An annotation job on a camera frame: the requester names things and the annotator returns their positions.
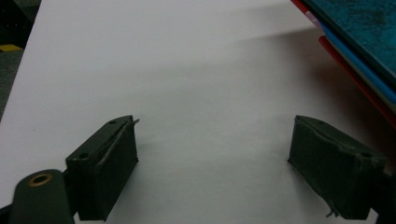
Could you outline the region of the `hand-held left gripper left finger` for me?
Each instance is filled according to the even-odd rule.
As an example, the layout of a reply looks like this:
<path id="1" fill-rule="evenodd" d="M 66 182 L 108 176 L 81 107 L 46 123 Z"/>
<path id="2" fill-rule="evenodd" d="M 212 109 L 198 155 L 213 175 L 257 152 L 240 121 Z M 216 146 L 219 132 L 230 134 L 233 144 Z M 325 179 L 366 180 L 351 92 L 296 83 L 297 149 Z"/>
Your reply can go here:
<path id="1" fill-rule="evenodd" d="M 131 115 L 105 123 L 65 159 L 80 219 L 107 220 L 138 164 L 136 123 Z"/>

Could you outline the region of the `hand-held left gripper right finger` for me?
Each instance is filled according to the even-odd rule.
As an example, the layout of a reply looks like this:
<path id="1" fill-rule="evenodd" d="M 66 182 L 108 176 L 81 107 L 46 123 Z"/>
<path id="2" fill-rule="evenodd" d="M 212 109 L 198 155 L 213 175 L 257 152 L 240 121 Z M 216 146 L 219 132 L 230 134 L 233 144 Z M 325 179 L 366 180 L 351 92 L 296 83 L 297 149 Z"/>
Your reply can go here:
<path id="1" fill-rule="evenodd" d="M 386 157 L 322 120 L 297 116 L 288 162 L 335 215 L 364 220 Z"/>

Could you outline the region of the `red sticker-print book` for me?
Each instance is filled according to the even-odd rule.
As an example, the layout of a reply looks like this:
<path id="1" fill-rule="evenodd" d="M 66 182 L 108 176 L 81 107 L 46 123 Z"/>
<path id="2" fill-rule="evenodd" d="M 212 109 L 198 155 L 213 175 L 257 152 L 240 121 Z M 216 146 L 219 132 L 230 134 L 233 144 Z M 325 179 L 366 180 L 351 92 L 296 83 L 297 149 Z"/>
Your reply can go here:
<path id="1" fill-rule="evenodd" d="M 390 86 L 379 72 L 366 62 L 361 55 L 348 45 L 316 12 L 302 0 L 291 0 L 319 29 L 323 31 L 332 45 L 358 71 L 360 76 L 393 111 L 396 111 L 396 88 Z"/>

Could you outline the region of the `red and teal hardcover book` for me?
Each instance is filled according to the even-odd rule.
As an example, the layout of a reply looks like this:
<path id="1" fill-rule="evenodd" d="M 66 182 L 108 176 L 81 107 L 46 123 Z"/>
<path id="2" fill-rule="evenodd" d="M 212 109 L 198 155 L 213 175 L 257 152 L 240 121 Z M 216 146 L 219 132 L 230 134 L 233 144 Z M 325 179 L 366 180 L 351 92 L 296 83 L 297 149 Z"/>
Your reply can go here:
<path id="1" fill-rule="evenodd" d="M 396 0 L 302 0 L 396 88 Z"/>

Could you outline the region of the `black stand base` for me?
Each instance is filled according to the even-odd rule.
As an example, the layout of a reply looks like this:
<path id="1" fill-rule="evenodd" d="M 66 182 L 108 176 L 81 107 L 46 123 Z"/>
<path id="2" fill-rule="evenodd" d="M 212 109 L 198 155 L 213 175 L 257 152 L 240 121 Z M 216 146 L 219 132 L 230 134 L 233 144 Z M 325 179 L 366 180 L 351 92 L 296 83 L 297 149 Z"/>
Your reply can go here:
<path id="1" fill-rule="evenodd" d="M 0 0 L 0 45 L 24 49 L 41 0 Z"/>

